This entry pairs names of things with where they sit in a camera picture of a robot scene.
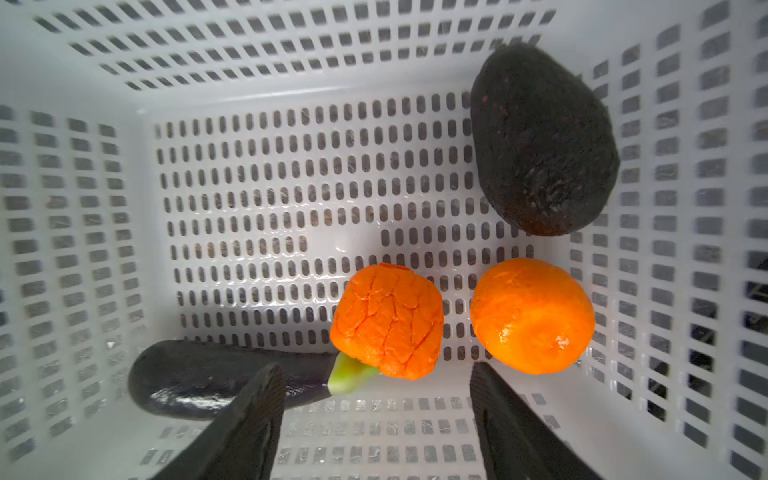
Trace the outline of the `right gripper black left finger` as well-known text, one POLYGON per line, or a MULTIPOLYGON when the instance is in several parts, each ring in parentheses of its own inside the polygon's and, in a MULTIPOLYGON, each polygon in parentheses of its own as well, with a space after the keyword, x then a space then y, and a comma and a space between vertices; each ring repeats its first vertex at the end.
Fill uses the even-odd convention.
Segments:
POLYGON ((197 365, 163 377, 164 394, 186 410, 217 413, 157 479, 267 479, 286 400, 282 368, 272 362, 197 365))

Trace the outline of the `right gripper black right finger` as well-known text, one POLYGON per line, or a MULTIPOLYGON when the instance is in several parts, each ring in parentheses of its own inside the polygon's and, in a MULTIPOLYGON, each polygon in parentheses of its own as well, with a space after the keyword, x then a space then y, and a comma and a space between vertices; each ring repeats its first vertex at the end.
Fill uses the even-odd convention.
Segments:
POLYGON ((486 362, 473 365, 470 397, 489 479, 597 479, 486 362))

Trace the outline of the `black long food stick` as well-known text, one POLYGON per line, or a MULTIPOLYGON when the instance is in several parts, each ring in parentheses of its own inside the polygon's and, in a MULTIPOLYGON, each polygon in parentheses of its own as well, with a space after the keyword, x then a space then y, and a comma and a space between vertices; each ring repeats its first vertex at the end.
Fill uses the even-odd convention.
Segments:
POLYGON ((207 421, 272 364, 283 373, 287 410, 350 394, 380 374, 339 351, 299 353, 165 340, 134 361, 128 390, 134 403, 150 414, 207 421))

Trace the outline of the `orange tangerine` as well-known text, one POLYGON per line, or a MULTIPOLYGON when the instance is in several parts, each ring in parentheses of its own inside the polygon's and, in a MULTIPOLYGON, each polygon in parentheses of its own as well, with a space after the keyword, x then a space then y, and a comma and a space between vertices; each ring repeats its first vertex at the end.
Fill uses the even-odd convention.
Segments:
POLYGON ((435 370, 443 325, 443 299, 432 282, 407 267, 379 264, 347 283, 330 339, 383 375, 415 381, 435 370))
POLYGON ((504 365, 530 375, 561 372, 589 346, 592 302, 563 269, 515 258, 490 268, 470 305, 477 339, 504 365))

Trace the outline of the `white plastic basket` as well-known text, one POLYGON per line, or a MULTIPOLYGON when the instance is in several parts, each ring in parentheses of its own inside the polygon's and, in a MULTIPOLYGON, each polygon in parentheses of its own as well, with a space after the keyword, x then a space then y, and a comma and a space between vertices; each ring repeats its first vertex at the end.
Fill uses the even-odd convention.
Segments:
POLYGON ((596 314, 568 370, 497 372, 606 479, 767 475, 763 1, 5 1, 1 475, 149 479, 205 429, 128 390, 186 338, 332 349, 347 279, 441 292, 433 374, 287 411, 275 479, 482 479, 481 276, 556 265, 596 314), (605 105, 599 216, 559 237, 484 198, 470 90, 534 45, 605 105))

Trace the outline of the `dark food piece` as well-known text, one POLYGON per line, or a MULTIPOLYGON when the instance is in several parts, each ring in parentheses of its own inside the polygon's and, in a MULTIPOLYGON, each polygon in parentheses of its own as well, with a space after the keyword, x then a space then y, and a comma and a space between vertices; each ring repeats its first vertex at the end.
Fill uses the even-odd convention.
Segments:
POLYGON ((491 54, 470 94, 478 181, 507 223, 536 236, 576 232, 602 212, 620 156, 608 110, 535 46, 491 54))

